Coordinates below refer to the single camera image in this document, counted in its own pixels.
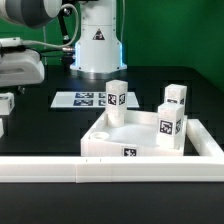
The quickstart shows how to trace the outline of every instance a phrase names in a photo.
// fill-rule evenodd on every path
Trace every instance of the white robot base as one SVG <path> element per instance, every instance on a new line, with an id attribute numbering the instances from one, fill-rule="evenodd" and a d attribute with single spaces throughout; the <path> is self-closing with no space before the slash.
<path id="1" fill-rule="evenodd" d="M 81 5 L 81 38 L 75 45 L 70 69 L 89 79 L 108 79 L 125 70 L 122 44 L 116 37 L 116 0 Z"/>

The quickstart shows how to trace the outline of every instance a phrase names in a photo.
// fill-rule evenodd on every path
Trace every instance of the warning triangle sticker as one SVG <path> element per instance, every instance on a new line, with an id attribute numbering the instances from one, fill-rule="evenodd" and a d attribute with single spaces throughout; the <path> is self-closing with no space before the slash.
<path id="1" fill-rule="evenodd" d="M 97 30 L 95 36 L 93 37 L 93 40 L 105 40 L 100 29 Z"/>

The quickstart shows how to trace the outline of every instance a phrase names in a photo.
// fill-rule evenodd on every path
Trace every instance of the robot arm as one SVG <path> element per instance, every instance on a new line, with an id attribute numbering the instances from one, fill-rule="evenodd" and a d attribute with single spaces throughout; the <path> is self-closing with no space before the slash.
<path id="1" fill-rule="evenodd" d="M 0 0 L 0 17 L 30 28 L 39 28 L 60 12 L 62 0 Z"/>
<path id="2" fill-rule="evenodd" d="M 0 0 L 0 18 L 30 28 L 49 23 L 60 12 L 62 0 Z M 20 38 L 0 39 L 0 87 L 41 83 L 40 55 L 26 49 Z"/>

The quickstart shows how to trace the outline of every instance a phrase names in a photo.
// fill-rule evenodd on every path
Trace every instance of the rectangular white block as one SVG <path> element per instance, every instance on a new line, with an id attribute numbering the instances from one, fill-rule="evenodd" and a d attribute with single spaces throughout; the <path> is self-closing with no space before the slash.
<path id="1" fill-rule="evenodd" d="M 3 122 L 2 119 L 0 119 L 0 138 L 2 137 L 3 134 L 4 134 Z"/>
<path id="2" fill-rule="evenodd" d="M 165 88 L 164 103 L 177 103 L 185 105 L 187 87 L 171 84 Z"/>
<path id="3" fill-rule="evenodd" d="M 108 116 L 119 116 L 126 112 L 127 90 L 127 82 L 113 80 L 106 83 L 106 113 Z"/>
<path id="4" fill-rule="evenodd" d="M 183 105 L 164 103 L 158 107 L 158 133 L 156 136 L 158 145 L 167 148 L 179 148 L 183 118 Z"/>
<path id="5" fill-rule="evenodd" d="M 9 115 L 15 106 L 12 93 L 0 94 L 0 115 Z"/>

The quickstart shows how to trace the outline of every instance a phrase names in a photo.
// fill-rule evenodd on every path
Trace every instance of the green background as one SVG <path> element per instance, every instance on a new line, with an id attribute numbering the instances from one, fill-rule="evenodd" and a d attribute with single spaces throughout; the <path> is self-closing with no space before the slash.
<path id="1" fill-rule="evenodd" d="M 118 36 L 122 18 L 118 0 Z M 74 17 L 66 19 L 69 32 Z M 43 40 L 43 30 L 0 22 L 0 37 Z M 61 43 L 57 20 L 46 27 L 47 41 Z M 126 0 L 124 62 L 129 66 L 188 66 L 224 92 L 223 0 Z M 49 59 L 59 64 L 60 59 Z"/>

